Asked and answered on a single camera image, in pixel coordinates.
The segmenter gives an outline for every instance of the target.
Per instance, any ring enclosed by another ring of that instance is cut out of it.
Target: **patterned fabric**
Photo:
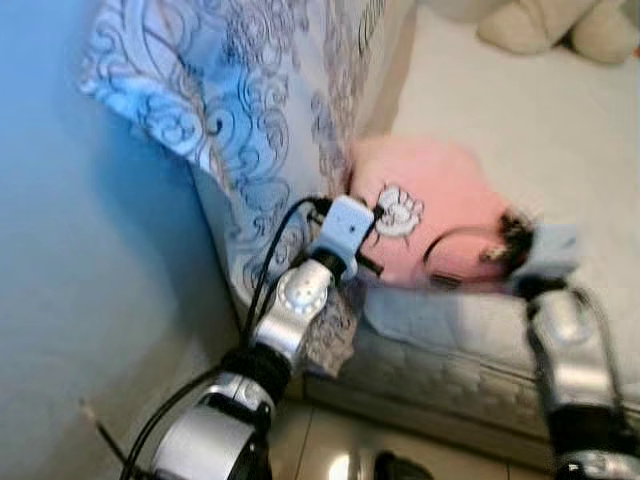
[[[288,206],[344,191],[345,145],[384,70],[380,25],[412,2],[399,3],[103,2],[81,89],[212,176],[227,199],[223,257],[243,302]],[[274,274],[308,243],[304,218],[287,228]],[[352,297],[335,295],[311,335],[311,359],[332,373],[351,354]]]

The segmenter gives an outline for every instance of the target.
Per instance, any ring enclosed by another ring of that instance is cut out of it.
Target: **pink pillow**
[[[350,194],[382,208],[361,251],[384,267],[384,284],[479,286],[504,275],[502,265],[481,257],[504,246],[500,217],[508,203],[469,152],[429,138],[386,136],[356,141],[350,153]]]

